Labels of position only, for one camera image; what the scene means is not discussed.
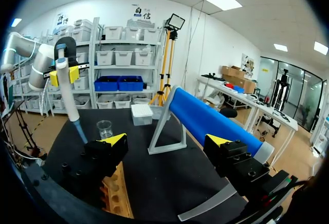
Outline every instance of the glass wall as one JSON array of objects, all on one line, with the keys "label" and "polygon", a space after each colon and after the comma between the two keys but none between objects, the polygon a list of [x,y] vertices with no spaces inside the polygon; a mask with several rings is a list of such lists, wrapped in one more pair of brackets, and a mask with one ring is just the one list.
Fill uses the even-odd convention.
[{"label": "glass wall", "polygon": [[284,69],[288,70],[289,90],[282,112],[294,118],[299,125],[310,132],[316,122],[315,117],[320,110],[319,104],[323,88],[321,78],[299,67],[261,57],[258,75],[258,88],[261,89],[260,97],[264,98],[270,92],[270,97],[274,98],[273,82],[281,79]]}]

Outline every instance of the ceiling light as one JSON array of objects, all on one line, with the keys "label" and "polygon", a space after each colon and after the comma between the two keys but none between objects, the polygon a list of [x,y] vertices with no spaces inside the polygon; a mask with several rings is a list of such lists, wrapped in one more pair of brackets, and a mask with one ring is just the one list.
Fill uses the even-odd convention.
[{"label": "ceiling light", "polygon": [[11,24],[11,27],[16,27],[20,23],[20,21],[22,21],[21,18],[15,18]]},{"label": "ceiling light", "polygon": [[324,46],[323,44],[318,43],[318,42],[314,43],[314,50],[318,51],[324,55],[327,55],[327,53],[328,53],[328,47]]},{"label": "ceiling light", "polygon": [[281,50],[281,51],[285,51],[285,52],[288,52],[288,48],[284,45],[280,45],[280,44],[275,44],[274,43],[274,46],[277,50]]},{"label": "ceiling light", "polygon": [[242,5],[236,0],[207,0],[207,1],[221,8],[224,11],[242,7]]}]

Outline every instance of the light stand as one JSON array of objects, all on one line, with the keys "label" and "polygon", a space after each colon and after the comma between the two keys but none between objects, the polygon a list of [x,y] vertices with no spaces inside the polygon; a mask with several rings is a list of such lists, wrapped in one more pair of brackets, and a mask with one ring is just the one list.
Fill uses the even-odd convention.
[{"label": "light stand", "polygon": [[[158,98],[159,99],[159,106],[163,106],[165,101],[168,98],[169,91],[171,91],[170,85],[170,76],[173,64],[173,57],[174,57],[174,48],[175,48],[175,41],[177,39],[177,31],[180,30],[184,24],[185,20],[176,14],[172,14],[171,17],[166,21],[165,28],[167,30],[167,39],[166,39],[166,46],[164,48],[164,56],[163,56],[163,64],[162,64],[162,71],[160,74],[160,89],[157,94],[152,98],[149,104],[153,104],[154,101]],[[166,70],[166,63],[167,63],[167,55],[168,55],[168,47],[169,47],[169,40],[171,40],[171,47],[170,47],[170,57],[169,57],[169,68],[167,75],[167,83],[163,85],[163,79],[165,78],[165,70]]]}]

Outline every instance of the black frame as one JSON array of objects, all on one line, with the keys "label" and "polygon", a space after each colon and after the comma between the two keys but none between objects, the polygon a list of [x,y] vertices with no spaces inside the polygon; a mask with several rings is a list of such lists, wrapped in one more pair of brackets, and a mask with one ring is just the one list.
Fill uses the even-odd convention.
[{"label": "black frame", "polygon": [[[273,58],[269,58],[269,57],[265,57],[265,56],[261,56],[261,58],[265,58],[265,59],[269,59],[269,60],[273,60],[273,61],[277,61],[277,62],[278,62],[277,76],[276,76],[276,78],[278,77],[279,63],[282,62],[282,63],[286,63],[286,64],[288,64],[288,65],[290,65],[290,66],[294,66],[294,67],[296,67],[296,68],[299,68],[299,69],[303,70],[303,71],[304,71],[304,76],[303,76],[304,79],[305,79],[305,72],[309,72],[310,74],[312,74],[312,75],[316,76],[318,79],[320,79],[319,82],[322,82],[322,85],[321,85],[321,92],[320,92],[320,98],[319,98],[319,102],[318,102],[317,109],[319,108],[319,106],[320,106],[320,101],[321,101],[321,96],[322,96],[322,92],[323,92],[323,84],[324,84],[324,82],[325,82],[321,77],[317,76],[316,74],[314,74],[314,73],[312,73],[312,72],[310,72],[310,71],[305,70],[304,68],[301,68],[301,67],[299,67],[299,66],[296,66],[296,65],[293,65],[293,64],[290,64],[290,63],[284,62],[284,61],[279,61],[279,60],[276,60],[276,59],[273,59]],[[300,94],[300,96],[299,96],[298,106],[297,106],[297,108],[296,108],[296,111],[295,111],[294,116],[292,117],[293,119],[295,118],[295,115],[296,115],[297,109],[298,109],[298,107],[299,107],[299,103],[300,103],[300,98],[301,98],[301,96],[302,96],[302,94]],[[311,127],[310,129],[307,129],[307,128],[305,128],[304,126],[302,126],[301,124],[299,124],[299,123],[298,123],[298,125],[301,126],[302,128],[304,128],[305,130],[307,130],[309,133],[310,133],[310,131],[311,131],[311,129],[312,129],[312,127]]]}]

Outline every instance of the cardboard box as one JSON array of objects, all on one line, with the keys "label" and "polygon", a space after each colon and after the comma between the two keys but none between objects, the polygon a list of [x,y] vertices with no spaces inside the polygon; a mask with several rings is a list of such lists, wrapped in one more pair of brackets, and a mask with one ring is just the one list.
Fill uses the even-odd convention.
[{"label": "cardboard box", "polygon": [[245,73],[243,71],[228,66],[222,66],[222,74],[238,78],[243,78],[245,76]]},{"label": "cardboard box", "polygon": [[223,78],[230,82],[233,85],[237,85],[245,90],[244,93],[253,94],[254,89],[256,88],[256,83],[245,78],[237,78],[233,76],[223,75]]}]

